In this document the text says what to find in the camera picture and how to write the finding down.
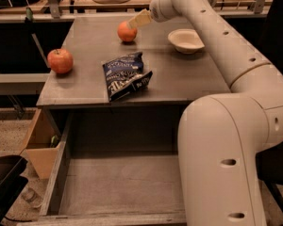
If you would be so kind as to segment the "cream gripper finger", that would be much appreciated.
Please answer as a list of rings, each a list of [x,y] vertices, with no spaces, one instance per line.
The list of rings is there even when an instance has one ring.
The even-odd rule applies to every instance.
[[[147,9],[143,9],[137,15],[133,16],[127,21],[127,25],[129,28],[138,28],[152,22],[150,11]]]

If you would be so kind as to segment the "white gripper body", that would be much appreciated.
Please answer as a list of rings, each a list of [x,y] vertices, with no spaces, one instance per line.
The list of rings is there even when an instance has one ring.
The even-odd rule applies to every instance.
[[[152,0],[149,10],[151,18],[158,23],[172,20],[180,15],[173,0]]]

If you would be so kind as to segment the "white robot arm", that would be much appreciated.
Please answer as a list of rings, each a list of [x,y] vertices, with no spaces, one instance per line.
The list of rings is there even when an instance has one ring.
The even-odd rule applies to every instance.
[[[266,226],[256,154],[283,141],[283,75],[208,0],[152,0],[149,18],[185,17],[230,91],[193,101],[178,127],[188,226]]]

